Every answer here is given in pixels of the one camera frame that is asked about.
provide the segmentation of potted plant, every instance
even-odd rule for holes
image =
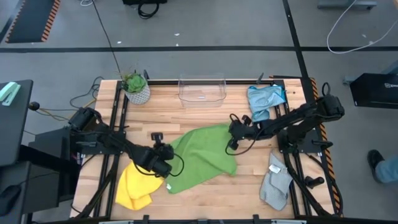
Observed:
[[[149,100],[149,86],[147,80],[141,74],[134,71],[134,73],[121,74],[121,78],[122,88],[131,103],[141,105]]]

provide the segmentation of orange and black tape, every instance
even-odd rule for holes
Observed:
[[[318,88],[317,88],[317,83],[315,82],[314,78],[310,78],[311,79],[311,85],[312,85],[312,90],[313,90],[313,95],[315,99],[318,99]],[[322,135],[322,140],[327,141],[327,135],[326,135],[326,129],[325,126],[323,124],[321,124],[319,126],[320,130],[321,130],[321,135]],[[326,163],[327,163],[327,167],[328,167],[328,172],[329,172],[329,176],[335,180],[336,176],[335,176],[335,171],[333,171],[333,164],[331,162],[331,155],[330,155],[330,151],[329,149],[325,149],[325,157],[326,157]],[[335,201],[335,206],[337,208],[337,210],[340,209],[340,197],[338,196],[337,190],[335,189],[334,186],[331,187],[332,191],[333,191],[333,198]]]
[[[21,7],[19,8],[19,11],[18,11],[17,15],[16,15],[15,18],[14,18],[14,22],[12,22],[12,25],[11,25],[10,30],[9,30],[9,32],[8,32],[8,35],[7,35],[7,37],[6,37],[6,43],[8,43],[8,41],[9,41],[9,39],[10,39],[10,35],[11,35],[11,33],[12,33],[12,30],[14,30],[15,23],[17,22],[17,20],[18,20],[18,18],[19,18],[19,14],[21,13],[22,9],[23,9],[24,6],[25,6],[25,1],[26,1],[26,0],[24,0],[24,1],[22,2]]]
[[[47,23],[45,24],[45,28],[43,31],[43,35],[42,35],[43,42],[47,41],[47,39],[49,38],[51,27],[54,23],[55,16],[57,15],[59,7],[60,7],[60,0],[54,0],[49,18],[47,19]]]

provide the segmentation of wooden tabletop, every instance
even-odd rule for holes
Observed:
[[[298,108],[305,103],[300,80],[286,79],[284,82],[290,109]],[[103,80],[99,88],[95,109],[102,114],[105,123],[109,123],[110,120],[116,83],[116,80]],[[135,144],[152,146],[154,144],[150,139],[152,132],[162,132],[164,142],[171,142],[187,131],[228,122],[230,113],[235,113],[240,118],[244,114],[251,115],[246,96],[248,86],[227,85],[227,96],[219,108],[184,108],[178,98],[177,85],[151,85],[151,98],[146,104],[130,103],[127,107],[126,126],[129,126],[126,128],[127,139]],[[124,93],[121,94],[116,124],[119,124],[121,102],[124,97]],[[270,111],[271,119],[276,118],[274,110]],[[246,140],[239,142],[237,152],[247,148],[250,143]],[[268,171],[271,151],[283,161],[282,155],[278,152],[276,137],[258,141],[250,151],[236,156],[238,168],[235,177],[219,175],[173,195],[167,192],[163,184],[150,195],[153,202],[141,210],[128,210],[114,203],[111,219],[141,220],[143,215],[149,215],[150,219],[156,220],[251,219],[253,214],[258,214],[260,218],[293,218],[290,198],[288,205],[282,211],[273,209],[259,198],[260,187]],[[98,188],[102,161],[103,156],[97,155],[82,168],[73,201],[73,206],[77,210],[83,209]],[[306,155],[301,155],[301,161],[304,176],[325,178],[318,164]],[[129,163],[130,159],[123,154],[120,158],[117,183]],[[296,191],[300,213],[304,214],[302,196],[298,187]],[[326,211],[333,213],[327,184],[319,185],[310,191]],[[108,190],[103,195],[100,215],[105,213],[107,198]],[[75,215],[76,212],[72,210],[71,217]]]

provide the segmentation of concrete floor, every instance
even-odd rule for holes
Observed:
[[[0,27],[16,4],[17,0],[0,1]],[[321,11],[316,0],[290,0],[289,4],[301,46],[326,46],[329,29],[342,11]],[[293,46],[284,7],[278,0],[170,0],[146,21],[138,18],[134,6],[124,6],[121,1],[97,0],[96,5],[113,47]],[[367,44],[383,35],[396,19],[397,11],[387,0],[380,0],[372,11],[349,12],[332,35],[331,45]],[[377,45],[398,46],[397,37],[398,27]],[[77,0],[62,1],[48,42],[0,43],[0,49],[107,46],[93,6],[81,7]],[[366,162],[370,149],[378,149],[386,157],[396,154],[396,110],[357,108],[349,88],[341,83],[346,75],[357,77],[384,70],[398,59],[398,52],[304,52],[303,56],[309,76],[319,85],[329,82],[346,110],[342,120],[325,124],[329,140],[335,143],[331,153],[345,216],[398,220],[397,185],[375,183]],[[181,73],[224,73],[227,78],[256,78],[262,72],[301,76],[295,52],[288,51],[117,52],[116,57],[122,70],[146,69],[151,78],[177,78]],[[32,101],[44,108],[70,108],[69,99],[85,93],[95,77],[117,78],[109,52],[1,53],[0,68],[0,82],[32,79]],[[87,97],[76,104],[89,100]],[[25,129],[41,133],[64,124],[29,112]],[[31,140],[33,137],[26,134],[23,142]],[[69,206],[70,202],[65,202],[50,212],[36,213],[34,220],[64,220]]]

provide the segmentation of yellow cloth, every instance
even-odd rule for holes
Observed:
[[[138,169],[145,174],[153,174],[141,167]],[[161,177],[141,174],[131,162],[120,176],[116,191],[116,203],[131,210],[142,209],[152,203],[149,194],[157,190],[163,181],[164,179]]]

